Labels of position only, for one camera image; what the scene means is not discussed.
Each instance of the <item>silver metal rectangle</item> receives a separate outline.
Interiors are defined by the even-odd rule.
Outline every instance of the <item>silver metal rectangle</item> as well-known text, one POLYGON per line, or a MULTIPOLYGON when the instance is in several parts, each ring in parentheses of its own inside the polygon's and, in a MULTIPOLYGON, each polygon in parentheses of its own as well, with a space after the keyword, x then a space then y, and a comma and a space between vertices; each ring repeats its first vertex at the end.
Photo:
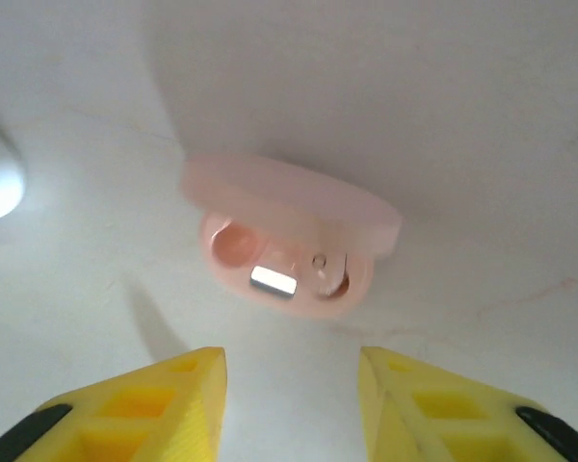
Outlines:
POLYGON ((263 267, 252 269, 250 284, 252 287, 281 298, 293 298, 298 288, 298 281, 293 277, 263 267))

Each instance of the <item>yellow 3d-printed part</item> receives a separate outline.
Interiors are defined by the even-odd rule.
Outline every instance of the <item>yellow 3d-printed part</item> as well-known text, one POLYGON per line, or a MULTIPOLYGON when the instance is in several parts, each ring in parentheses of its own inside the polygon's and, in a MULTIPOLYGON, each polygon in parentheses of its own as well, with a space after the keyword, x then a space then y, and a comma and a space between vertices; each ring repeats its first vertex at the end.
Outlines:
POLYGON ((72 406, 17 462, 212 462, 223 420, 222 348, 203 348, 39 408, 72 406))
POLYGON ((379 348, 359 361, 370 462, 564 462, 516 413, 522 397, 379 348))

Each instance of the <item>pink earbud case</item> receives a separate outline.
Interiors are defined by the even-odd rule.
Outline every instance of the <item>pink earbud case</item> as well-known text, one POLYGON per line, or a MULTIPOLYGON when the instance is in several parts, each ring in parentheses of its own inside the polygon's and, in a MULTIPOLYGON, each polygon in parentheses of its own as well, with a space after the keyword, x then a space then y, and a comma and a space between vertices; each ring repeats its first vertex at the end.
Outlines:
POLYGON ((356 307, 374 259, 392 252, 402 222, 365 190, 264 157, 192 156, 182 186, 207 211, 201 246, 216 277, 237 293, 311 318, 356 307))

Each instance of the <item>pink plastic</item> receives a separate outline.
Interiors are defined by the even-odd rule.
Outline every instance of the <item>pink plastic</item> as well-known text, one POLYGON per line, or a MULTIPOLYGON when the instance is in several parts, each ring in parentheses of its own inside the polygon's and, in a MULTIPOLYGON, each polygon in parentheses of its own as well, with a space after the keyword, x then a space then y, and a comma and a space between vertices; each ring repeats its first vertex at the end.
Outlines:
POLYGON ((373 259, 393 250, 402 222, 395 209, 360 188, 250 155, 192 157, 183 191, 208 211, 201 246, 219 280, 264 304, 313 318, 356 307, 370 286, 373 259), (345 280, 329 296, 301 284, 304 261, 317 252, 347 255, 345 280), (253 288, 255 265, 295 278, 294 296, 253 288))

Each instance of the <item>earbud case lid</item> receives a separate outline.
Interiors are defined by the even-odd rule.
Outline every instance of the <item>earbud case lid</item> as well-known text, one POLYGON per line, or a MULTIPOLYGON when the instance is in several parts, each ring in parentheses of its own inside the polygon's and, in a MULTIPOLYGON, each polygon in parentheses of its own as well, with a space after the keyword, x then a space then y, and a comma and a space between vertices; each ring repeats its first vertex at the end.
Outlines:
POLYGON ((370 192, 261 156, 191 156, 182 188, 209 212, 324 251, 384 256, 402 223, 392 206, 370 192))

